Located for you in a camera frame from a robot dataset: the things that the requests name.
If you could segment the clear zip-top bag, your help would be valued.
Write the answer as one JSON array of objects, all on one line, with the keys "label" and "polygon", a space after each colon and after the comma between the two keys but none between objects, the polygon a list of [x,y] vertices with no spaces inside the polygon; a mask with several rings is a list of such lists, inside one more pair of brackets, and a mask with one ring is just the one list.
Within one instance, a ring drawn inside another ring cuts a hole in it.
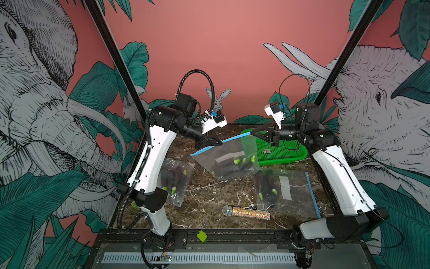
[{"label": "clear zip-top bag", "polygon": [[[250,132],[246,132],[224,140],[221,146],[203,148],[191,154],[191,157],[217,180],[250,176],[260,171],[259,163],[256,160],[255,138]],[[251,155],[255,155],[255,163],[251,169],[224,176],[219,174],[218,168],[223,162],[249,158]]]},{"label": "clear zip-top bag", "polygon": [[311,219],[321,218],[307,172],[269,167],[262,168],[260,171],[265,176],[267,173],[273,173],[278,195],[275,196],[269,192],[268,197],[261,201],[256,187],[257,173],[254,174],[257,209]]},{"label": "clear zip-top bag", "polygon": [[166,204],[181,207],[187,194],[195,165],[166,158],[161,166],[158,185],[168,193]]}]

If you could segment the dark purple eggplant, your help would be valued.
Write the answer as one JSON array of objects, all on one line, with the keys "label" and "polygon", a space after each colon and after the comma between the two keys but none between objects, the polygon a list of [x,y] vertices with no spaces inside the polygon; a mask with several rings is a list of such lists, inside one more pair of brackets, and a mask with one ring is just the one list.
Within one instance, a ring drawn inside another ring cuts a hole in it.
[{"label": "dark purple eggplant", "polygon": [[261,201],[268,197],[270,191],[267,177],[263,172],[258,172],[256,174],[256,187],[258,190],[258,196]]}]

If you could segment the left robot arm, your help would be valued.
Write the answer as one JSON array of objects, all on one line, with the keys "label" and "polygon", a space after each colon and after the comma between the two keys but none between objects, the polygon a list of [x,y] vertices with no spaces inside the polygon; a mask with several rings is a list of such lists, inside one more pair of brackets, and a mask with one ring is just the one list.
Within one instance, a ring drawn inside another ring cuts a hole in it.
[{"label": "left robot arm", "polygon": [[[164,204],[168,193],[158,183],[159,174],[168,150],[178,134],[193,139],[196,149],[222,145],[217,137],[208,132],[227,124],[220,111],[205,111],[192,119],[197,101],[190,95],[178,94],[174,104],[159,105],[150,111],[145,120],[145,141],[142,154],[136,158],[135,170],[126,182],[118,184],[118,191],[124,198],[119,206],[116,227],[119,233],[126,233],[143,217],[150,223],[151,232],[164,236],[171,230]],[[142,210],[142,214],[126,228],[122,220],[128,200],[132,198]]]}]

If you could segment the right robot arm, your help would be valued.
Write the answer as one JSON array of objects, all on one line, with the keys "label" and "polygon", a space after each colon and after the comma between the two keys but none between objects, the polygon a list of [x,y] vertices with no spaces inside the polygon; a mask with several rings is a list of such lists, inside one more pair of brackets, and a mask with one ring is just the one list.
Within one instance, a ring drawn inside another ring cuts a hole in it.
[{"label": "right robot arm", "polygon": [[325,190],[335,199],[337,210],[332,217],[308,221],[299,226],[301,239],[346,241],[376,229],[388,220],[389,212],[379,207],[360,185],[333,131],[320,122],[316,104],[295,105],[293,124],[283,124],[284,113],[278,102],[264,107],[272,117],[269,124],[253,129],[251,135],[279,146],[280,141],[295,140],[307,148]]}]

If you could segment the sprinkle-filled cylinder tube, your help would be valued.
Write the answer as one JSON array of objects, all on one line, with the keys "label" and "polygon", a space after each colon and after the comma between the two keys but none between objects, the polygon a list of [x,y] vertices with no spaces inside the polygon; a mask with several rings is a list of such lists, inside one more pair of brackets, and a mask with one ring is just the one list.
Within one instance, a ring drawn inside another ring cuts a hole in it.
[{"label": "sprinkle-filled cylinder tube", "polygon": [[267,211],[262,210],[253,210],[249,208],[240,208],[226,205],[222,209],[222,213],[225,216],[238,216],[238,217],[247,217],[252,219],[259,220],[270,220],[271,215]]}]

